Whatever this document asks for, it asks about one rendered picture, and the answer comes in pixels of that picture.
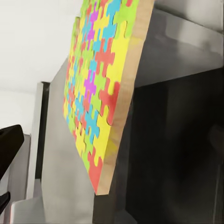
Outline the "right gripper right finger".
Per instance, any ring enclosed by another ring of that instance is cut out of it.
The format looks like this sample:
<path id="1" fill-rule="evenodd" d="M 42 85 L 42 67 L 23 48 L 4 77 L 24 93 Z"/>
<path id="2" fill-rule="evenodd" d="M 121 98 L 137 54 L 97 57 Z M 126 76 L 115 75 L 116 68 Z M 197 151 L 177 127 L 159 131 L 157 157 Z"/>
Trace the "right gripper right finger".
<path id="1" fill-rule="evenodd" d="M 220 158 L 224 161 L 224 126 L 213 124 L 209 141 Z"/>

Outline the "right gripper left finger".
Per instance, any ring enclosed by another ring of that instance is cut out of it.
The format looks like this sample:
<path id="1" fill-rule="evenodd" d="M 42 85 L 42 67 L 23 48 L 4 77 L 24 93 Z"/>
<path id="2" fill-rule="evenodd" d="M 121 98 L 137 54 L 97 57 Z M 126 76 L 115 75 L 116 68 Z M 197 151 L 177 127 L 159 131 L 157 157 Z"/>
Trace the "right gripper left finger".
<path id="1" fill-rule="evenodd" d="M 24 132 L 20 124 L 0 129 L 0 180 L 23 142 Z"/>

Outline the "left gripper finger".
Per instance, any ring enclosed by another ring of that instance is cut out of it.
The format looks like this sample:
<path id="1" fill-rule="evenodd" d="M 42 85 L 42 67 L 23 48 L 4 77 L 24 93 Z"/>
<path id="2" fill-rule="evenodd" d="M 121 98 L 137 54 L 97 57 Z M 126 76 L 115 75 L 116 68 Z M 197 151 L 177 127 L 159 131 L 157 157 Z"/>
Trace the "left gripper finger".
<path id="1" fill-rule="evenodd" d="M 11 199 L 11 194 L 10 192 L 7 192 L 3 195 L 0 196 L 0 214 L 3 212 L 7 204 L 9 203 Z"/>

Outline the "jigsaw puzzle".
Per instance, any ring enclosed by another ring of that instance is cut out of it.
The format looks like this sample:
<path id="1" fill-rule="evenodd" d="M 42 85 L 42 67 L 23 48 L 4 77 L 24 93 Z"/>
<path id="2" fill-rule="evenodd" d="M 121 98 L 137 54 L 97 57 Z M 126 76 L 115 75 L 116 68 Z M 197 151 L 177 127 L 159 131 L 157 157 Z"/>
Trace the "jigsaw puzzle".
<path id="1" fill-rule="evenodd" d="M 63 113 L 96 195 L 109 194 L 155 0 L 83 0 Z"/>

